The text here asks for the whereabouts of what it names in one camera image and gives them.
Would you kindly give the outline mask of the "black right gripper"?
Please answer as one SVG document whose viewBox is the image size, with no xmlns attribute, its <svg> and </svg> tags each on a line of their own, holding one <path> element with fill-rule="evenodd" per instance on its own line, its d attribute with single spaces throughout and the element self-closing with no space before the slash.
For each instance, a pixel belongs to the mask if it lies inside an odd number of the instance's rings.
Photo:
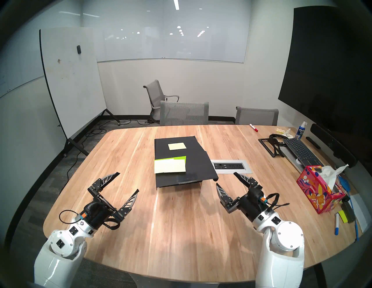
<svg viewBox="0 0 372 288">
<path fill-rule="evenodd" d="M 262 186 L 252 177 L 248 178 L 247 176 L 237 172 L 234 172 L 234 175 L 248 189 L 256 188 L 258 190 L 249 190 L 242 197 L 237 197 L 233 200 L 225 190 L 216 183 L 220 203 L 229 214 L 239 209 L 251 222 L 253 222 L 260 213 L 264 212 L 269 207 L 267 205 L 267 200 L 262 200 L 262 198 L 264 198 Z"/>
</svg>

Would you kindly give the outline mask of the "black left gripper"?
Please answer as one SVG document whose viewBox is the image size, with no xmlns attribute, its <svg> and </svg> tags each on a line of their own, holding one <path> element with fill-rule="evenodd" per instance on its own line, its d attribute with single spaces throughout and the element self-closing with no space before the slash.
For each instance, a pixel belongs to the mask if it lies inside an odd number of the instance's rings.
<svg viewBox="0 0 372 288">
<path fill-rule="evenodd" d="M 109 204 L 104 197 L 100 196 L 103 189 L 119 175 L 119 172 L 109 174 L 103 178 L 97 179 L 88 187 L 88 191 L 93 196 L 93 200 L 83 208 L 83 220 L 91 228 L 100 228 L 102 225 L 107 228 L 120 227 L 121 221 L 114 217 L 114 213 L 117 212 L 117 210 Z M 139 189 L 129 197 L 120 209 L 118 209 L 119 218 L 125 218 L 132 211 L 138 193 Z"/>
</svg>

